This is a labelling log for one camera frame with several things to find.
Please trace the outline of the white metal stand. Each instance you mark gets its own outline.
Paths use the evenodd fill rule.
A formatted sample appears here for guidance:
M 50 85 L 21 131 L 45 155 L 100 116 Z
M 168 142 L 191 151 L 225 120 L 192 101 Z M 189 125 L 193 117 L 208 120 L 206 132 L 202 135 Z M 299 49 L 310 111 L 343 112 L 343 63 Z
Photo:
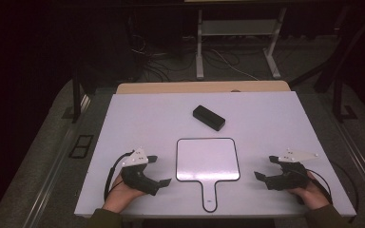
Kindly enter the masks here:
M 202 38 L 209 36 L 261 36 L 267 35 L 271 38 L 269 46 L 263 50 L 264 58 L 269 66 L 274 79 L 280 79 L 278 65 L 273 57 L 277 44 L 280 29 L 287 8 L 279 11 L 276 19 L 251 19 L 251 20 L 204 20 L 202 10 L 198 10 L 197 24 L 197 51 L 196 51 L 196 73 L 197 79 L 204 79 Z

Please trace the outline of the black whiteboard eraser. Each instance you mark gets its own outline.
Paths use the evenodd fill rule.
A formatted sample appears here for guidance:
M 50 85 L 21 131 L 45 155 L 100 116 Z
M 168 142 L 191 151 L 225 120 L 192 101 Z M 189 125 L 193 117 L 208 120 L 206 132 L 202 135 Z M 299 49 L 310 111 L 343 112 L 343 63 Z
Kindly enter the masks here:
M 220 131 L 225 125 L 223 117 L 202 105 L 193 110 L 193 117 L 216 131 Z

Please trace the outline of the person's right hand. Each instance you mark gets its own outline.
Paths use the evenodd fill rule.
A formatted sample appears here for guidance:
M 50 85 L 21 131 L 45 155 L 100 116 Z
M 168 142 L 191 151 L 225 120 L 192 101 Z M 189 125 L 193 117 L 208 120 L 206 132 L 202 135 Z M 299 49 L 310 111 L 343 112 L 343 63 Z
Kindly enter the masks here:
M 327 206 L 330 202 L 324 196 L 323 192 L 314 184 L 316 178 L 311 172 L 307 172 L 307 176 L 311 179 L 305 188 L 288 189 L 287 192 L 299 196 L 305 206 L 310 210 L 316 210 Z

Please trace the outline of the small whiteboard with handle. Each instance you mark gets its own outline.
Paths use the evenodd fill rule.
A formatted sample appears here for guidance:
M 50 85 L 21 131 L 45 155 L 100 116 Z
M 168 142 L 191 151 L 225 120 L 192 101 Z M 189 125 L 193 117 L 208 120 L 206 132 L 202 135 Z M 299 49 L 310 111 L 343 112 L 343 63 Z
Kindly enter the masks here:
M 231 138 L 179 139 L 176 179 L 198 182 L 202 207 L 208 213 L 218 208 L 217 183 L 238 181 L 240 167 L 235 142 Z

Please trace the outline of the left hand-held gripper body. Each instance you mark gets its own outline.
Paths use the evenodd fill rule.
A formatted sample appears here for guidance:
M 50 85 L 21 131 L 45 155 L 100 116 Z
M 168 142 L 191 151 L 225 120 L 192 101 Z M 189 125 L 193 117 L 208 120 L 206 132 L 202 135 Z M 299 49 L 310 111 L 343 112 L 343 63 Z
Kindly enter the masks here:
M 142 148 L 133 150 L 122 163 L 121 175 L 124 183 L 130 188 L 155 196 L 159 190 L 159 182 L 148 178 L 144 170 L 149 165 L 147 155 Z

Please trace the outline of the black metal stand post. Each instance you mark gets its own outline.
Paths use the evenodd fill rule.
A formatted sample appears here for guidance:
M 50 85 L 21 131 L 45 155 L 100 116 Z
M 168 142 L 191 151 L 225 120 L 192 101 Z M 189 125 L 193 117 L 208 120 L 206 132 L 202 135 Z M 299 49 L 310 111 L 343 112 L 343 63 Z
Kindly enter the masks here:
M 337 77 L 334 80 L 333 114 L 340 123 L 357 118 L 357 115 L 349 105 L 342 104 L 342 90 L 343 79 Z
M 62 118 L 71 120 L 74 124 L 82 115 L 82 105 L 85 101 L 85 92 L 77 71 L 72 72 L 72 106 L 66 108 Z

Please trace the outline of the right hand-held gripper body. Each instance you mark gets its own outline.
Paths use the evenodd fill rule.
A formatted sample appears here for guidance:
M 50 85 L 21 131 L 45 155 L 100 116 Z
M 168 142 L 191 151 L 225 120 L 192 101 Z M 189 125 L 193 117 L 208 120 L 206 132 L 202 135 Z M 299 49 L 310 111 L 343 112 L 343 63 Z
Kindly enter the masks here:
M 309 178 L 302 162 L 318 158 L 317 153 L 309 153 L 288 148 L 279 157 L 282 173 L 280 175 L 266 177 L 268 190 L 286 190 L 302 187 L 304 188 Z

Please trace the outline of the person's left hand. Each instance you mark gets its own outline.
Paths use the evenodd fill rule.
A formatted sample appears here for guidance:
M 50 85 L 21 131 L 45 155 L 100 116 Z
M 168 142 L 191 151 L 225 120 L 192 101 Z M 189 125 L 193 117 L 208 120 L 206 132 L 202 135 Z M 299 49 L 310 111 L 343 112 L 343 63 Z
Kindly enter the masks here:
M 122 176 L 118 175 L 112 184 L 112 189 L 105 200 L 103 209 L 113 213 L 121 213 L 134 199 L 144 195 L 145 192 L 127 186 Z

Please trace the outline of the light wooden table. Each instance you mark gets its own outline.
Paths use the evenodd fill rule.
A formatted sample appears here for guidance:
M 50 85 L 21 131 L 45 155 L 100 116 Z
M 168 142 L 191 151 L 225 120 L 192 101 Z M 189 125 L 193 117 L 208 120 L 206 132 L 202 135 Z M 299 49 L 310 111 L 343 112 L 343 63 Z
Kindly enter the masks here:
M 120 84 L 116 94 L 290 91 L 284 81 L 225 81 Z

